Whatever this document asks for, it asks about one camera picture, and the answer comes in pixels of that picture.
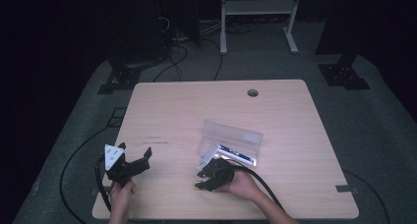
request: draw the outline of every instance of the dark background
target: dark background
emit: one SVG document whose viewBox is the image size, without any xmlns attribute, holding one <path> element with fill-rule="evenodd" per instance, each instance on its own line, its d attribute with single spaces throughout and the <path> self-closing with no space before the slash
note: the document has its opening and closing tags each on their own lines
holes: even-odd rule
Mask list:
<svg viewBox="0 0 417 224">
<path fill-rule="evenodd" d="M 157 16 L 195 40 L 197 18 L 219 19 L 220 0 L 119 1 L 0 0 L 3 221 L 14 219 L 101 62 L 162 56 Z M 358 49 L 416 119 L 416 15 L 415 0 L 301 0 L 297 20 L 328 18 L 317 54 Z"/>
</svg>

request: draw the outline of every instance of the hand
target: hand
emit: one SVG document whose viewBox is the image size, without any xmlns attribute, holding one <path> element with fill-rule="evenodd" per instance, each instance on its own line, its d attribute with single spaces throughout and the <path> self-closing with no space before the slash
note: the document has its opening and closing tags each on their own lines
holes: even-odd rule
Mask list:
<svg viewBox="0 0 417 224">
<path fill-rule="evenodd" d="M 219 189 L 249 200 L 253 200 L 262 192 L 249 173 L 237 170 L 235 170 L 233 181 Z"/>
<path fill-rule="evenodd" d="M 129 205 L 132 198 L 135 183 L 130 180 L 123 188 L 119 183 L 114 183 L 110 192 L 111 213 L 110 224 L 126 223 L 129 219 Z"/>
</svg>

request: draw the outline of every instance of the dark gray carpet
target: dark gray carpet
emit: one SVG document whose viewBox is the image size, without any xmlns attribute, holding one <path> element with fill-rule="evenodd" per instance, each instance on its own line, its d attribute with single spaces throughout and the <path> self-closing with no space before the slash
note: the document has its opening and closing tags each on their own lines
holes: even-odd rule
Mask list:
<svg viewBox="0 0 417 224">
<path fill-rule="evenodd" d="M 354 220 L 300 220 L 301 223 L 387 223 L 383 206 L 391 223 L 417 223 L 417 125 L 384 83 L 378 69 L 360 56 L 353 67 L 371 89 L 346 90 L 327 85 L 318 65 L 334 63 L 339 56 L 314 55 L 323 26 L 324 23 L 314 22 L 295 24 L 293 33 L 300 50 L 298 55 L 289 52 L 281 29 L 283 24 L 258 25 L 258 29 L 246 34 L 229 34 L 228 54 L 222 57 L 217 79 L 306 82 L 334 152 L 346 170 L 345 177 L 357 191 L 354 197 L 360 215 Z M 218 34 L 205 38 L 219 41 Z M 187 48 L 188 56 L 178 64 L 180 70 L 167 70 L 157 82 L 214 80 L 220 64 L 216 47 L 206 40 L 200 46 L 192 42 L 181 46 Z M 185 54 L 183 49 L 177 51 L 172 49 L 174 61 Z M 144 70 L 140 82 L 152 82 L 169 65 L 165 61 Z M 116 107 L 127 107 L 129 103 L 131 90 L 97 94 L 110 72 L 109 64 L 104 62 L 91 76 L 15 223 L 78 222 L 64 206 L 60 177 L 71 155 L 106 127 Z M 72 157 L 63 177 L 68 205 L 86 223 L 105 223 L 91 216 L 96 194 L 93 168 L 102 147 L 114 143 L 117 134 L 118 128 L 108 128 L 92 137 Z M 164 222 L 214 223 L 163 220 L 150 223 Z"/>
</svg>

